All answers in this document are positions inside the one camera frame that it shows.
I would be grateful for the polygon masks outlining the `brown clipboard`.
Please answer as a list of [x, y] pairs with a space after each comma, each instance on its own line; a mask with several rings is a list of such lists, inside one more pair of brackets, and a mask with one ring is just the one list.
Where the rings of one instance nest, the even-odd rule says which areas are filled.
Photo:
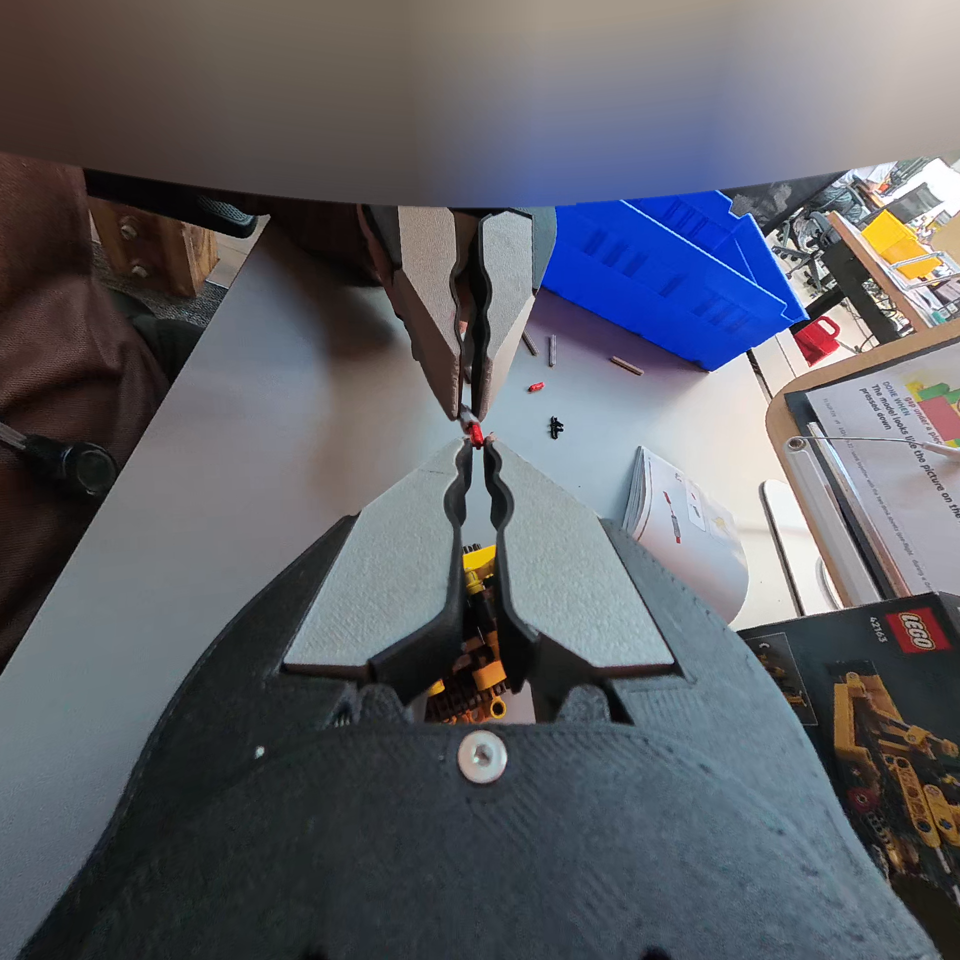
[[913, 354], [939, 350], [944, 344], [958, 341], [958, 335], [959, 320], [954, 318], [878, 345], [867, 353], [811, 369], [784, 386], [768, 406], [765, 416], [768, 437], [842, 607], [888, 598], [890, 585], [870, 569], [868, 561], [872, 554], [864, 554], [858, 546], [843, 516], [842, 500], [831, 487], [816, 454], [810, 451], [807, 437], [801, 433], [807, 419], [794, 414], [787, 397], [841, 379], [865, 376], [873, 369], [899, 363]]

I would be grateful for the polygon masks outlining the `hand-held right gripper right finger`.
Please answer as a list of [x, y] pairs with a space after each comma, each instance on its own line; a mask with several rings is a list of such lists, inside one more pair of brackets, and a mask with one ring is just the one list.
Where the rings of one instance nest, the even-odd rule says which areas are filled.
[[617, 681], [674, 678], [675, 656], [598, 514], [501, 439], [486, 439], [484, 470], [503, 661], [536, 718], [553, 719], [580, 686], [609, 696]]

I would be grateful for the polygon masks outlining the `person's brown jacket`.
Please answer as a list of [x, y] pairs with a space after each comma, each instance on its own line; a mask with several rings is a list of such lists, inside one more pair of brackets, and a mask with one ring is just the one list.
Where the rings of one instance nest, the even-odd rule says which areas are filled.
[[[123, 466], [169, 386], [94, 275], [81, 170], [3, 152], [2, 422], [24, 434], [92, 443]], [[2, 668], [98, 508], [43, 483], [2, 449]]]

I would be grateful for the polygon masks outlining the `printed instruction sheet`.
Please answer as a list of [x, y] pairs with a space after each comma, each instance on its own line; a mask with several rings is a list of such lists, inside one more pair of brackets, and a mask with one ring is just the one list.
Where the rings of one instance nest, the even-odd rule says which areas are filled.
[[959, 343], [800, 392], [911, 594], [959, 593]]

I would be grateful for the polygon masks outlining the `blue storage bin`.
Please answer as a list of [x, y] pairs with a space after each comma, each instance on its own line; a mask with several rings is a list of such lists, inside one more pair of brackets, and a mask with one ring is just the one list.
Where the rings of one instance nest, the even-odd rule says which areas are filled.
[[705, 371], [807, 315], [754, 217], [719, 191], [555, 212], [543, 286]]

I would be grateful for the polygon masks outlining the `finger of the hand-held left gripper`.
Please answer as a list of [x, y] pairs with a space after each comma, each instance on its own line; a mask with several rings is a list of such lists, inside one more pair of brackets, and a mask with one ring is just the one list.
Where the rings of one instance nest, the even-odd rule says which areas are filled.
[[395, 292], [414, 360], [442, 413], [455, 421], [463, 385], [461, 304], [455, 281], [471, 239], [471, 218], [446, 207], [397, 209], [400, 266]]
[[489, 414], [534, 304], [533, 219], [506, 209], [478, 223], [471, 260], [471, 411]]

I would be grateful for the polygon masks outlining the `lego instruction booklet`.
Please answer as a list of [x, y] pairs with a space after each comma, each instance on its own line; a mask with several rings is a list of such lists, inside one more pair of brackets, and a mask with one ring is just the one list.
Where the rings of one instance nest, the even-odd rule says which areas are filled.
[[622, 530], [733, 622], [747, 597], [749, 571], [732, 514], [648, 447], [635, 453]]

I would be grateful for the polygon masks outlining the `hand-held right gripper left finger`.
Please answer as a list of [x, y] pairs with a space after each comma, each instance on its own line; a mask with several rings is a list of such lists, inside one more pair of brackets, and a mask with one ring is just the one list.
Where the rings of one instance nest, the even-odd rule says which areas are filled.
[[283, 656], [294, 674], [389, 687], [403, 704], [459, 656], [474, 448], [453, 440], [354, 517]]

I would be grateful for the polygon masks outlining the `wooden post with bolts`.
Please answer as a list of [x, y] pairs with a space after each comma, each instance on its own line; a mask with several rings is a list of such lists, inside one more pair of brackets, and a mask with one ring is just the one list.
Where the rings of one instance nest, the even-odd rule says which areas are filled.
[[220, 261], [213, 231], [101, 198], [89, 198], [88, 208], [114, 275], [171, 297], [203, 293]]

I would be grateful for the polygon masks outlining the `yellow storage bin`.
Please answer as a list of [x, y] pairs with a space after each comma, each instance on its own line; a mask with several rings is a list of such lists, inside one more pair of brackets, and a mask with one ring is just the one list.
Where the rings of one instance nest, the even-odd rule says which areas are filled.
[[925, 279], [943, 266], [942, 259], [929, 255], [916, 233], [886, 208], [877, 211], [876, 216], [862, 227], [861, 234], [865, 242], [906, 281]]

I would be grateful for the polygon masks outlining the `black office chair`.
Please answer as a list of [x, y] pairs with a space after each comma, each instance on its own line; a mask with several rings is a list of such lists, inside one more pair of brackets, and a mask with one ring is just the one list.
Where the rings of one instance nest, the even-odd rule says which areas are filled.
[[839, 241], [827, 214], [802, 207], [776, 230], [772, 253], [786, 264], [786, 279], [800, 274], [811, 291], [825, 293], [834, 284], [824, 253]]

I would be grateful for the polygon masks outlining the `yellow lego model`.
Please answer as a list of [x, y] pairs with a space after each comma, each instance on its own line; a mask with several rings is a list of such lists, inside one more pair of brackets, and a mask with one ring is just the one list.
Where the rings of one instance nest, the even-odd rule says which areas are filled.
[[501, 721], [508, 714], [504, 695], [509, 683], [500, 654], [496, 612], [496, 547], [465, 546], [462, 572], [461, 653], [427, 690], [427, 723], [474, 725]]

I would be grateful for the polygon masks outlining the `red mug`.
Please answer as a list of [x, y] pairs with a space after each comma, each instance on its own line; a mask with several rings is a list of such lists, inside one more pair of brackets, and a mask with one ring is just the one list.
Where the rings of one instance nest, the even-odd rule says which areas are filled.
[[798, 322], [789, 328], [809, 367], [814, 367], [839, 349], [840, 325], [830, 316]]

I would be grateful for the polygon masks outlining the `black lego box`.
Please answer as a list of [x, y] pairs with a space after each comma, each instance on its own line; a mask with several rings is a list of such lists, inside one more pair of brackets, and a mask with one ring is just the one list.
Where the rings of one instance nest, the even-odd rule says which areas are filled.
[[740, 630], [870, 858], [959, 946], [959, 599], [930, 592]]

